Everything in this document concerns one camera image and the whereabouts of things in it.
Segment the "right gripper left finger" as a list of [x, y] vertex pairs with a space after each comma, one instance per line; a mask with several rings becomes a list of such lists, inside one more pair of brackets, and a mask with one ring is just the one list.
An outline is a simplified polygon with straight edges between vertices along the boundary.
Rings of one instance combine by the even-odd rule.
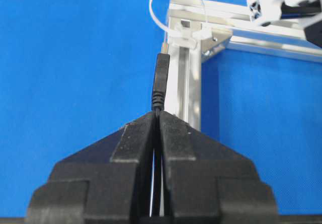
[[149, 112], [57, 162], [27, 223], [138, 223], [149, 215], [156, 117]]

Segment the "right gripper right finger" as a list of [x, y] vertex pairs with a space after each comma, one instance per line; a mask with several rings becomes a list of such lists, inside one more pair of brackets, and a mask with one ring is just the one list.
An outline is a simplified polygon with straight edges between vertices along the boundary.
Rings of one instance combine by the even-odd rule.
[[166, 215], [172, 223], [277, 223], [273, 191], [254, 163], [161, 112]]

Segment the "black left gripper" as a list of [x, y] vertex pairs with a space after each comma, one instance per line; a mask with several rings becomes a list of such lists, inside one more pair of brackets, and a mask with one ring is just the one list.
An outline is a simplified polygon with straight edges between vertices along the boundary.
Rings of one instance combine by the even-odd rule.
[[291, 7], [281, 6], [281, 19], [298, 19], [308, 42], [321, 48], [321, 1]]

